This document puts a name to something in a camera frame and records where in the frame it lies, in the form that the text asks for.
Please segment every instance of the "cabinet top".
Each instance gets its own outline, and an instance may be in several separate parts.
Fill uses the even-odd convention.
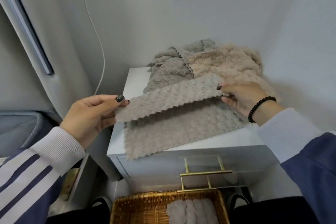
[[[125,99],[131,99],[142,95],[142,91],[149,81],[149,75],[150,72],[148,72],[148,67],[130,68],[123,92]],[[255,126],[256,125],[247,124],[245,128],[208,139],[199,140],[197,142],[177,146],[166,151],[262,145],[263,142],[257,136]],[[107,156],[115,154],[125,154],[123,123],[117,123],[114,125],[110,144],[108,146]]]

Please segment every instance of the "ribbed cuff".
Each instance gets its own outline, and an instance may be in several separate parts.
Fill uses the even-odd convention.
[[[53,128],[31,149],[49,161],[61,176],[85,156],[84,149],[78,141],[60,127]]]
[[[321,134],[321,130],[293,108],[279,112],[258,129],[261,140],[281,163],[298,154],[307,143]]]

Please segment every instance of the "rolled towel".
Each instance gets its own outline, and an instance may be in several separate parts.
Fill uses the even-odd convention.
[[[196,209],[196,220],[197,224],[207,224],[207,217],[205,216],[204,206],[200,199],[194,199],[192,201]]]
[[[167,205],[169,224],[186,224],[186,203],[179,199]]]
[[[205,211],[208,224],[219,224],[216,209],[212,201],[208,198],[202,199],[202,204]]]
[[[197,224],[196,209],[192,200],[185,201],[187,224]]]

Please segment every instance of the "hand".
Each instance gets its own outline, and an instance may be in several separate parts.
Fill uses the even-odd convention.
[[[256,103],[268,96],[259,84],[255,82],[221,83],[219,86],[222,87],[221,91],[230,95],[229,97],[222,97],[222,101],[245,117],[248,117]],[[261,126],[283,109],[278,103],[269,100],[258,107],[252,119]]]
[[[96,95],[83,98],[72,104],[60,127],[85,149],[102,129],[116,123],[114,110],[128,104],[129,100],[124,100],[122,95]]]

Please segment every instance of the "person's left hand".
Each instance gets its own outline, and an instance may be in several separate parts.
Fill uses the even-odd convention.
[[[114,110],[129,104],[129,100],[123,99],[124,96],[96,95],[78,100],[72,104],[60,127],[85,149],[102,129],[116,123]]]

